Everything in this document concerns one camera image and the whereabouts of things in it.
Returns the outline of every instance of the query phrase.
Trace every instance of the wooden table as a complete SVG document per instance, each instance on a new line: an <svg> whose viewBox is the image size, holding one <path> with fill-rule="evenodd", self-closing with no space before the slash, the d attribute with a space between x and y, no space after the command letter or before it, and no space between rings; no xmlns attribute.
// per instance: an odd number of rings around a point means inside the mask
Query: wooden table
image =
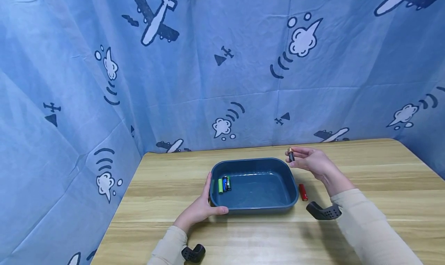
<svg viewBox="0 0 445 265"><path fill-rule="evenodd" d="M445 264L445 182L392 139L311 144L339 166L386 214L424 264ZM94 265L143 265L176 217L201 194L222 160L276 157L287 146L144 156L94 257ZM322 183L293 169L309 200L330 206ZM202 264L360 264L334 221L319 222L298 200L285 215L223 216L198 225L189 246L203 244Z"/></svg>

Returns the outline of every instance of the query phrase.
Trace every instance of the left hand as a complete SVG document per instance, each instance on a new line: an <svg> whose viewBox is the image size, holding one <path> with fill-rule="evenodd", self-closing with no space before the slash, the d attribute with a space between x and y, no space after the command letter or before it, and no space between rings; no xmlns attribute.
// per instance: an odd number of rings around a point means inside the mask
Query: left hand
<svg viewBox="0 0 445 265"><path fill-rule="evenodd" d="M194 224L204 221L209 216L225 215L229 212L229 209L225 206L210 206L209 191L211 179L212 173L209 172L202 194L173 223L174 226L184 230L185 233L188 233Z"/></svg>

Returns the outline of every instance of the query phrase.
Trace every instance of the white cloud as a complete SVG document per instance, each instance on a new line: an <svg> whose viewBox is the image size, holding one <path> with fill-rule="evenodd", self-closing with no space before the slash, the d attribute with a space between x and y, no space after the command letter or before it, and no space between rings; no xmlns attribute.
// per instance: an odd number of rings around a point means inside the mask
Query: white cloud
<svg viewBox="0 0 445 265"><path fill-rule="evenodd" d="M230 133L232 123L228 120L218 118L215 120L215 123L212 125L213 129L216 131L215 137L219 137L221 134L228 134Z"/></svg>
<svg viewBox="0 0 445 265"><path fill-rule="evenodd" d="M114 178L109 172L104 172L102 175L96 178L96 184L99 187L99 194L106 195L108 203L110 203L111 200L110 189L112 186L114 186L114 183Z"/></svg>
<svg viewBox="0 0 445 265"><path fill-rule="evenodd" d="M107 70L108 78L110 80L116 79L116 72L119 69L117 64L111 59L111 48L107 49L106 56L104 57L104 67Z"/></svg>
<svg viewBox="0 0 445 265"><path fill-rule="evenodd" d="M394 120L389 125L387 125L387 127L395 125L398 122L408 122L418 110L419 107L413 104L405 105L401 110L398 110L394 113Z"/></svg>
<svg viewBox="0 0 445 265"><path fill-rule="evenodd" d="M322 19L316 20L309 28L299 27L292 34L292 41L289 44L289 52L299 57L305 57L310 49L317 45L315 31Z"/></svg>

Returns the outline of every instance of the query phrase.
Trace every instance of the blue curtain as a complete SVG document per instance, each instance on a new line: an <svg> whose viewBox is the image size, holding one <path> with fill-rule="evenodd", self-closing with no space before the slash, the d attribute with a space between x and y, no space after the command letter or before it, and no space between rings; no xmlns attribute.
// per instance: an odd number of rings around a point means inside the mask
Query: blue curtain
<svg viewBox="0 0 445 265"><path fill-rule="evenodd" d="M0 0L0 17L2 265L89 264L148 151L393 138L445 177L442 0Z"/></svg>

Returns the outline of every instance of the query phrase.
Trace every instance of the finger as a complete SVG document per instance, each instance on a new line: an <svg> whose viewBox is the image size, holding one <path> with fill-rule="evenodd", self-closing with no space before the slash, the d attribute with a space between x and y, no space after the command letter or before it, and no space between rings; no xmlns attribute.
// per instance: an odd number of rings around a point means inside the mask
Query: finger
<svg viewBox="0 0 445 265"><path fill-rule="evenodd" d="M311 154L315 149L314 148L308 148L308 147L299 147L299 146L293 146L291 147L293 152L298 152L302 154L309 155Z"/></svg>
<svg viewBox="0 0 445 265"><path fill-rule="evenodd" d="M304 158L307 158L309 156L306 155L306 154L303 154L303 153L294 152L294 157L304 159Z"/></svg>
<svg viewBox="0 0 445 265"><path fill-rule="evenodd" d="M298 152L293 152L293 154L294 154L294 157L298 157L298 158L307 158L307 157L309 157L309 155L307 155L307 154L298 153Z"/></svg>
<svg viewBox="0 0 445 265"><path fill-rule="evenodd" d="M204 184L204 190L202 190L202 196L207 198L210 192L210 182L212 179L212 173L209 172L209 174L207 174L207 179L206 179L206 183Z"/></svg>
<svg viewBox="0 0 445 265"><path fill-rule="evenodd" d="M300 159L300 158L295 159L295 161L291 162L289 164L289 166L291 168L302 168L302 169L305 169L305 167L306 167L306 160L305 159Z"/></svg>
<svg viewBox="0 0 445 265"><path fill-rule="evenodd" d="M218 206L218 207L210 207L208 215L225 215L229 212L229 209L226 206Z"/></svg>

